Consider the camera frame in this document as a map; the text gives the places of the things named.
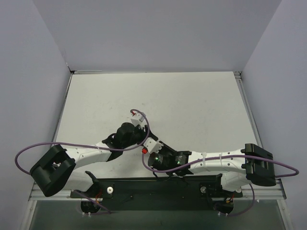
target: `white enclosure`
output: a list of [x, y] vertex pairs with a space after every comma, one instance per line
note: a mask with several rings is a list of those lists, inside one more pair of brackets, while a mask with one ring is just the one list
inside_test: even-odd
[[[28, 229], [34, 213], [39, 190], [34, 186], [29, 197], [33, 179], [14, 165], [20, 149], [51, 141], [54, 134], [94, 144], [138, 108], [153, 133], [177, 150], [235, 150], [255, 142], [258, 128], [274, 159], [301, 171], [283, 178], [288, 205], [279, 200], [267, 210], [279, 207], [286, 229], [305, 229], [306, 9], [306, 0], [2, 0], [0, 228]], [[56, 127], [69, 77], [78, 70], [109, 74], [74, 74]], [[151, 73], [110, 74], [119, 71]], [[248, 116], [232, 71], [242, 71], [236, 81]], [[48, 147], [24, 153], [21, 166], [29, 170]], [[126, 154], [86, 168], [100, 177], [150, 175], [137, 151]], [[114, 170], [100, 170], [108, 167]], [[276, 167], [276, 174], [284, 171]], [[283, 185], [279, 181], [269, 193], [257, 188], [257, 194], [284, 198]], [[60, 194], [70, 200], [68, 195]], [[250, 216], [270, 217], [259, 207]]]

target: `gray wall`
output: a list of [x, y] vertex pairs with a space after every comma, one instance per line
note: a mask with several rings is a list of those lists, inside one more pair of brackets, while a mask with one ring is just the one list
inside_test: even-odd
[[[19, 229], [33, 180], [14, 165], [30, 144], [52, 140], [70, 72], [31, 0], [0, 1], [0, 228]], [[25, 153], [26, 169], [38, 148]]]
[[[297, 167], [283, 179], [296, 229], [306, 229], [307, 1], [283, 0], [243, 70], [262, 143], [275, 159]], [[277, 172], [287, 170], [277, 168]]]
[[242, 70], [281, 0], [34, 0], [72, 70]]

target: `black metal plate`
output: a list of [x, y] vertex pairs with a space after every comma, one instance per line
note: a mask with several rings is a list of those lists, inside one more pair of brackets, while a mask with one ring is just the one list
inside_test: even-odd
[[[98, 180], [104, 187], [113, 184], [113, 197], [103, 199], [103, 205], [113, 211], [210, 210], [212, 207], [201, 193], [200, 183], [215, 183], [216, 178], [216, 176], [186, 176], [186, 182], [177, 177], [167, 181], [156, 181], [155, 178]], [[80, 198], [75, 193], [71, 193], [71, 197]]]

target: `purple cable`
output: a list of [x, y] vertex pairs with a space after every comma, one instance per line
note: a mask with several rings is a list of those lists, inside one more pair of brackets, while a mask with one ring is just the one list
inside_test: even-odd
[[[274, 160], [270, 160], [270, 159], [266, 159], [266, 158], [262, 158], [262, 157], [256, 157], [256, 156], [247, 156], [247, 155], [229, 155], [229, 156], [222, 156], [221, 159], [226, 159], [226, 158], [234, 158], [234, 157], [240, 157], [240, 158], [248, 158], [248, 159], [255, 159], [255, 160], [260, 160], [260, 161], [266, 161], [266, 162], [269, 162], [269, 163], [273, 163], [273, 164], [278, 164], [280, 166], [283, 166], [287, 169], [291, 169], [293, 171], [295, 171], [294, 173], [290, 173], [290, 174], [283, 174], [283, 175], [278, 175], [278, 176], [275, 176], [276, 178], [281, 178], [281, 177], [288, 177], [288, 176], [296, 176], [299, 174], [299, 170], [290, 166], [290, 165], [287, 165], [287, 164], [284, 164], [284, 163], [281, 163], [279, 161], [274, 161]], [[206, 158], [206, 161], [209, 161], [209, 160], [219, 160], [220, 157], [208, 157]], [[144, 167], [152, 172], [155, 172], [155, 173], [171, 173], [171, 172], [174, 172], [176, 170], [179, 170], [179, 169], [183, 169], [183, 168], [186, 168], [188, 167], [189, 165], [192, 165], [192, 164], [195, 164], [195, 163], [198, 163], [198, 162], [202, 162], [203, 159], [199, 159], [199, 160], [196, 160], [196, 161], [192, 161], [190, 163], [187, 163], [187, 164], [184, 164], [184, 165], [181, 165], [179, 167], [176, 167], [176, 168], [173, 168], [173, 169], [168, 169], [168, 170], [156, 170], [156, 169], [152, 169], [150, 167], [148, 167], [144, 161], [144, 154], [142, 154], [142, 163], [144, 165]]]
[[19, 163], [18, 163], [18, 157], [19, 157], [20, 154], [22, 154], [24, 151], [27, 151], [27, 150], [29, 150], [29, 149], [31, 149], [31, 148], [34, 148], [34, 147], [37, 147], [37, 146], [41, 146], [41, 145], [67, 145], [67, 146], [82, 147], [82, 148], [90, 148], [90, 149], [100, 149], [100, 150], [109, 150], [109, 151], [129, 151], [129, 150], [134, 150], [134, 149], [138, 148], [139, 146], [141, 146], [141, 145], [145, 142], [145, 140], [149, 137], [149, 134], [150, 134], [150, 127], [149, 127], [149, 121], [148, 121], [146, 115], [145, 115], [143, 112], [141, 112], [140, 110], [137, 110], [137, 109], [131, 109], [131, 110], [130, 110], [131, 113], [132, 113], [133, 111], [136, 111], [136, 112], [138, 112], [139, 114], [141, 114], [141, 115], [144, 117], [144, 119], [145, 119], [145, 121], [146, 121], [146, 123], [147, 123], [147, 133], [146, 133], [146, 137], [144, 138], [144, 140], [143, 140], [140, 144], [138, 144], [138, 145], [136, 145], [136, 146], [134, 146], [134, 147], [131, 147], [131, 148], [128, 148], [128, 149], [113, 149], [113, 148], [105, 148], [105, 147], [98, 147], [98, 146], [92, 146], [92, 145], [72, 144], [72, 143], [57, 142], [57, 141], [41, 142], [41, 143], [37, 143], [37, 144], [34, 144], [34, 145], [30, 145], [30, 146], [28, 146], [28, 147], [26, 147], [26, 148], [20, 150], [20, 151], [16, 154], [16, 156], [15, 156], [15, 164], [16, 164], [17, 168], [18, 168], [20, 171], [22, 171], [22, 172], [24, 172], [24, 173], [30, 175], [30, 173], [29, 173], [27, 170], [23, 169], [23, 168], [19, 165]]
[[101, 214], [112, 214], [112, 212], [111, 212], [109, 209], [107, 209], [105, 206], [103, 206], [103, 205], [97, 203], [96, 201], [94, 201], [94, 200], [92, 200], [91, 198], [87, 197], [87, 196], [84, 195], [83, 193], [79, 193], [79, 192], [77, 192], [76, 190], [73, 190], [73, 193], [75, 193], [75, 194], [77, 194], [77, 195], [79, 195], [79, 196], [82, 196], [83, 198], [85, 198], [85, 199], [91, 201], [93, 204], [98, 205], [99, 207], [103, 208], [105, 211], [108, 212], [108, 213], [101, 213]]

